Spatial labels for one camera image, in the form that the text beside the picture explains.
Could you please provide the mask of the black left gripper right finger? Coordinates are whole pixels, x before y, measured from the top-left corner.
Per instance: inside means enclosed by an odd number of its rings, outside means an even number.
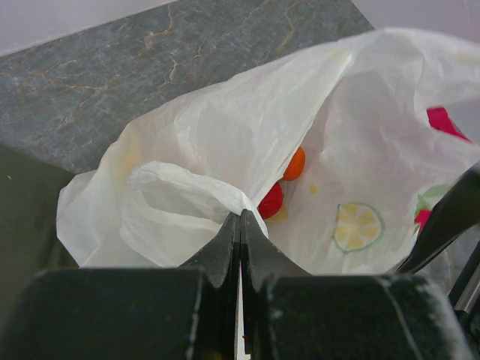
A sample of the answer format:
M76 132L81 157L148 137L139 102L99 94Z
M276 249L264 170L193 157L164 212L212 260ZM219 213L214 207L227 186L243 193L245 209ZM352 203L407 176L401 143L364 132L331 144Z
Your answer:
M443 291L405 274L313 276L240 217L244 348L253 359L474 359Z

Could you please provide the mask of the white plastic bag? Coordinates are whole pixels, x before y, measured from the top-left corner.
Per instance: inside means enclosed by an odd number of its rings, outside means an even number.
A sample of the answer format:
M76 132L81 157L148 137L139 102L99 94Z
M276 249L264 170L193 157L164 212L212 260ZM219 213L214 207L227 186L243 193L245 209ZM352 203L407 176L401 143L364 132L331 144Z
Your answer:
M80 266L179 266L304 149L260 229L312 274L386 272L413 249L419 210L479 160L428 109L478 98L477 43L386 28L312 46L131 121L61 191L57 235Z

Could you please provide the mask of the small orange fake fruit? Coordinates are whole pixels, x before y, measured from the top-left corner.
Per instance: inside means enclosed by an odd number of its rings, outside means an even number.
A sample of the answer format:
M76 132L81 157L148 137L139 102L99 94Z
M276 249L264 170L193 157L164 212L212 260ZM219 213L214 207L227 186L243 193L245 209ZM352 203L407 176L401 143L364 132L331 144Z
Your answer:
M282 179L286 182L296 180L304 171L306 163L306 154L302 147L299 147L292 156L287 168L284 171Z

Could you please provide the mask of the red fake apple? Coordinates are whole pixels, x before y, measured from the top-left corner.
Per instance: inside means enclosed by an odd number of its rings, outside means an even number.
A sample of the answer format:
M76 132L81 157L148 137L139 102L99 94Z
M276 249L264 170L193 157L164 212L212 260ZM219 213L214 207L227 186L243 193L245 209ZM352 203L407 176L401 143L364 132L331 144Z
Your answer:
M277 181L257 206L261 218L266 220L276 215L281 210L283 201L283 189Z

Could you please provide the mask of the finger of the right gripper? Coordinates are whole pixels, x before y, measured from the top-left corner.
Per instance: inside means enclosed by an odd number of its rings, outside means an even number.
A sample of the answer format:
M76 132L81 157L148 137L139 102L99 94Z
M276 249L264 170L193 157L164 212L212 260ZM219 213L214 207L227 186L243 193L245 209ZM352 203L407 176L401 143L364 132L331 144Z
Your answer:
M461 234L479 223L479 165L468 169L433 207L398 273L416 273Z

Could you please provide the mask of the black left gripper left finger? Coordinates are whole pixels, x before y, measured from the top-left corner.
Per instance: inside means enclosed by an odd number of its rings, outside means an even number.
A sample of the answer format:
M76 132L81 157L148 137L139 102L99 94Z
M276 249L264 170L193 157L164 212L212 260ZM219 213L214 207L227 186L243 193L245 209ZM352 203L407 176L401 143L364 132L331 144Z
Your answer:
M240 218L176 268L50 271L22 293L3 359L234 359Z

